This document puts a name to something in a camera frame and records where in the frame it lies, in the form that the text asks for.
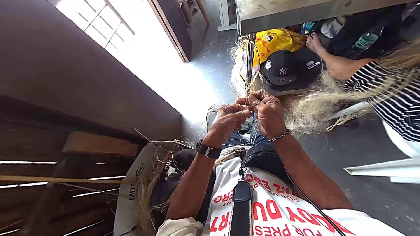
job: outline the wooden wall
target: wooden wall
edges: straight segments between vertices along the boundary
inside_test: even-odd
[[[47,0],[1,0],[0,31],[0,95],[151,139],[181,136],[181,114]]]
[[[8,97],[0,96],[0,111],[0,160],[57,162],[0,164],[0,175],[95,178],[126,174],[133,157],[63,154],[63,145],[73,131],[130,140],[140,145],[139,151],[145,144],[137,136]],[[0,181],[0,186],[24,183]],[[119,188],[119,184],[76,185],[98,190]],[[20,229],[8,236],[62,236],[102,220],[73,235],[103,236],[112,232],[117,197],[103,193],[73,197],[88,192],[92,191],[52,183],[0,188],[0,234]]]

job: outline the beaded bracelet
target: beaded bracelet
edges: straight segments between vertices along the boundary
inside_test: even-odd
[[[287,131],[286,131],[286,132],[284,132],[282,135],[280,135],[280,136],[278,136],[278,137],[275,137],[275,138],[272,138],[272,139],[269,139],[268,141],[269,141],[269,142],[274,142],[274,141],[276,141],[276,140],[278,140],[278,139],[280,139],[280,138],[283,138],[284,136],[286,136],[286,135],[288,135],[288,134],[290,134],[290,129],[287,129]]]

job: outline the brown wall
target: brown wall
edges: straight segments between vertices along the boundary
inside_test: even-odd
[[[1,0],[0,34],[0,95],[152,139],[181,135],[181,114],[47,0]]]

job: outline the yellow plastic bag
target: yellow plastic bag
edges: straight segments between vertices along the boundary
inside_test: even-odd
[[[286,49],[295,52],[301,49],[306,42],[306,36],[296,32],[279,28],[256,33],[254,49],[254,61],[252,66],[258,65],[257,50],[260,55],[260,63],[267,60],[273,52]]]

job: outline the door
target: door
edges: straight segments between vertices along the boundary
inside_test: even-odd
[[[184,63],[189,62],[192,41],[175,0],[147,0]]]

